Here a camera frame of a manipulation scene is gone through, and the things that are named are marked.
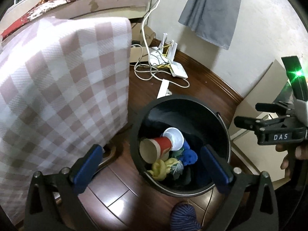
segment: trash can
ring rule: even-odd
[[[144,107],[132,127],[131,157],[141,176],[153,188],[173,197],[195,197],[206,193],[215,185],[201,159],[193,165],[185,166],[183,175],[175,181],[166,178],[158,182],[147,172],[151,164],[147,164],[140,156],[140,140],[144,137],[158,137],[169,127],[178,128],[183,133],[198,157],[201,147],[210,144],[220,157],[230,162],[230,137],[224,122],[218,113],[214,113],[198,99],[171,95],[156,99]]]

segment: blue gripper pad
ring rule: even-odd
[[[98,165],[102,162],[105,150],[95,144],[82,158],[79,158],[71,168],[70,180],[76,194],[83,193],[91,182]]]
[[[229,184],[232,182],[234,176],[227,161],[219,157],[210,145],[201,148],[200,156],[217,190],[222,194],[229,193]]]

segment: cup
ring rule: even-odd
[[[172,143],[168,137],[143,139],[140,141],[139,152],[146,163],[153,164],[161,157],[165,157],[171,147]]]
[[[163,133],[164,137],[168,137],[172,143],[171,151],[177,151],[183,147],[184,136],[180,130],[175,127],[170,127]]]

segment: finger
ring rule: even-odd
[[[299,160],[308,160],[308,146],[298,146],[295,150],[295,157]]]
[[[285,177],[290,177],[291,171],[289,168],[285,169]]]
[[[289,166],[289,160],[288,160],[288,155],[286,155],[282,160],[280,168],[283,170],[286,169],[288,166]]]
[[[276,145],[276,151],[277,152],[283,152],[283,151],[286,151],[286,150],[287,150],[287,147],[285,145],[282,145],[282,144]]]

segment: red paper cup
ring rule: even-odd
[[[153,164],[163,155],[171,150],[172,143],[168,137],[157,137],[154,139],[143,139],[139,145],[142,159]]]

